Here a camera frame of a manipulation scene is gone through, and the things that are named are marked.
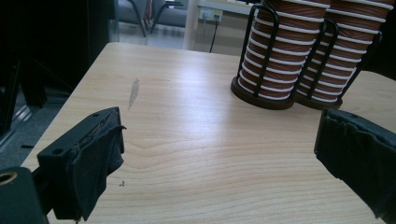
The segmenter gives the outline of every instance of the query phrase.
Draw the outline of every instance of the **wooden table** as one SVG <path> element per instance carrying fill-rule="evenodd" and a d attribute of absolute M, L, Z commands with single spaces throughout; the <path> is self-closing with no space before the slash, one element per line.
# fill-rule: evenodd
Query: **wooden table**
<path fill-rule="evenodd" d="M 316 159 L 321 112 L 241 101 L 230 90 L 238 63 L 108 44 L 22 166 L 36 168 L 44 147 L 91 113 L 119 106 L 125 163 L 89 223 L 382 223 Z M 362 72 L 340 109 L 396 132 L 395 98 L 392 80 Z"/>

